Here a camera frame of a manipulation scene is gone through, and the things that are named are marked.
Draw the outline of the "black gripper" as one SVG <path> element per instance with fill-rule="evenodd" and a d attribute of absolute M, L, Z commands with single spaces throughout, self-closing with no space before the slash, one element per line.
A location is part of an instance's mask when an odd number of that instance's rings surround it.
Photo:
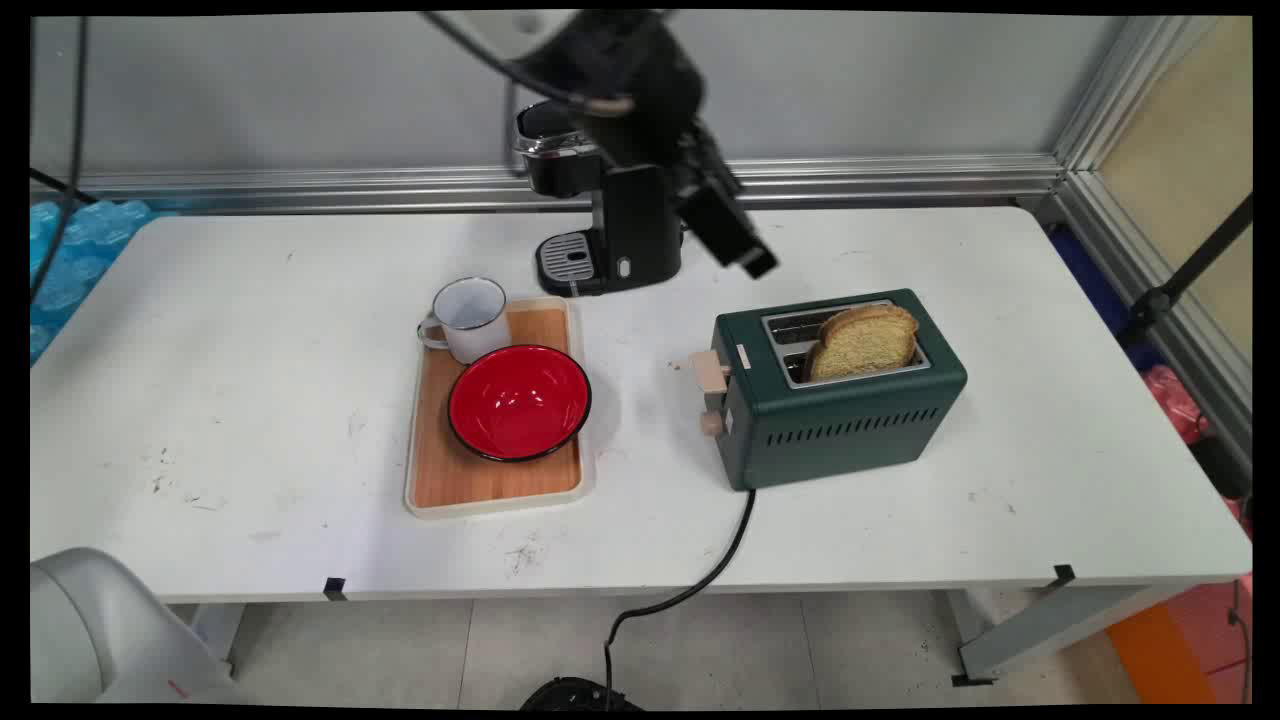
<path fill-rule="evenodd" d="M 512 117 L 513 151 L 596 152 L 616 168 L 686 170 L 677 214 L 722 265 L 751 278 L 776 255 L 737 201 L 742 184 L 699 114 L 705 82 L 669 31 L 672 10 L 530 10 L 511 19 L 509 65 L 544 99 Z"/>

